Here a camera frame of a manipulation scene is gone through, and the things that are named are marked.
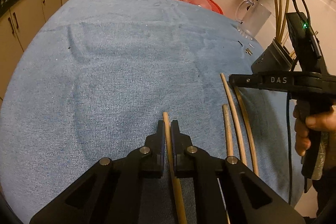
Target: small metal piece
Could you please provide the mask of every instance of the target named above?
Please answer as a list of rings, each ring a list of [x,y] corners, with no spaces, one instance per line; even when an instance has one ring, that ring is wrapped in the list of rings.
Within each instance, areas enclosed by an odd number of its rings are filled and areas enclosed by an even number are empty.
[[[99,161],[100,165],[108,165],[110,163],[109,158],[101,158]]]
[[[227,157],[227,162],[230,164],[236,164],[238,162],[238,159],[234,156]]]
[[[147,146],[142,146],[142,147],[140,148],[140,153],[142,153],[142,154],[148,154],[150,150],[151,150],[151,149],[150,149],[149,147],[147,147]]]
[[[187,151],[189,152],[189,153],[196,153],[197,152],[197,147],[195,147],[195,146],[188,146],[187,147]]]

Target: blue towel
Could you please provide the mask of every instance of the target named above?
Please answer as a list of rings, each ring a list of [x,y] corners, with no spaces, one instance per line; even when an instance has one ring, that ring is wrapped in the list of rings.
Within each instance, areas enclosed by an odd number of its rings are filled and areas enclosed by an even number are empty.
[[[100,158],[142,146],[164,111],[194,145],[225,158],[219,74],[250,74],[262,51],[232,20],[181,1],[68,1],[24,52],[2,104],[0,181],[9,205],[28,223]],[[241,92],[260,177],[287,200],[286,94]],[[234,144],[239,157],[235,135]],[[293,204],[303,191],[300,171],[293,153]],[[168,180],[167,162],[161,180],[145,180],[140,224],[173,223]],[[192,181],[181,183],[188,223],[196,223]]]

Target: gray utensil holder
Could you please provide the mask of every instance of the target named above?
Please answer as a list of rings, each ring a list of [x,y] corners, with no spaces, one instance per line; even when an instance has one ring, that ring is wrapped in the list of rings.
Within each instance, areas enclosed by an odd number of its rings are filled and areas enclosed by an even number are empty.
[[[294,60],[290,58],[288,51],[283,48],[276,39],[252,64],[253,73],[264,71],[289,71]]]

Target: clear pitcher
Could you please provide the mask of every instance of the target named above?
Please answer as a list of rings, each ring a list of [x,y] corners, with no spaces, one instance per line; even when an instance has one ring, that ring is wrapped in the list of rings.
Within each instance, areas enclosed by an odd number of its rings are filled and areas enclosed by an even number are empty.
[[[243,19],[239,19],[242,7],[250,6]],[[263,27],[271,12],[256,0],[244,0],[236,10],[237,30],[245,38],[252,40]]]

